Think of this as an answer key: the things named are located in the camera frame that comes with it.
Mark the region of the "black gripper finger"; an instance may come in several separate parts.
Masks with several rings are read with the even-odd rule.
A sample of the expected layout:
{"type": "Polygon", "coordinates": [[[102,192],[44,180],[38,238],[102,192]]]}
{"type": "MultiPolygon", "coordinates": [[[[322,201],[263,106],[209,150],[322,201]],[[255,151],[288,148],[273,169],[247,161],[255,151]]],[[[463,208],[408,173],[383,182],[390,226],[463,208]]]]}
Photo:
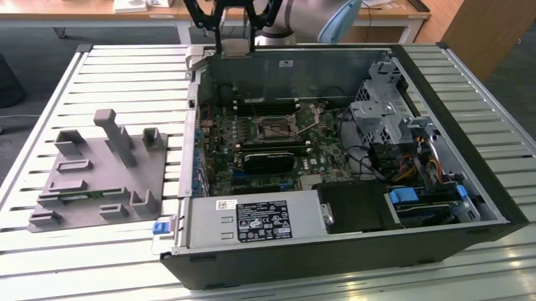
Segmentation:
{"type": "Polygon", "coordinates": [[[271,27],[273,24],[279,8],[281,6],[281,0],[268,0],[265,2],[264,8],[260,13],[256,13],[253,8],[253,1],[245,1],[245,14],[247,19],[249,21],[249,52],[252,53],[255,50],[255,33],[257,30],[263,29],[264,27],[271,27]]]}
{"type": "Polygon", "coordinates": [[[205,14],[195,0],[184,0],[184,6],[189,13],[191,20],[197,28],[213,32],[215,51],[221,52],[220,43],[220,18],[223,15],[223,1],[212,1],[213,10],[211,14],[205,14]]]}

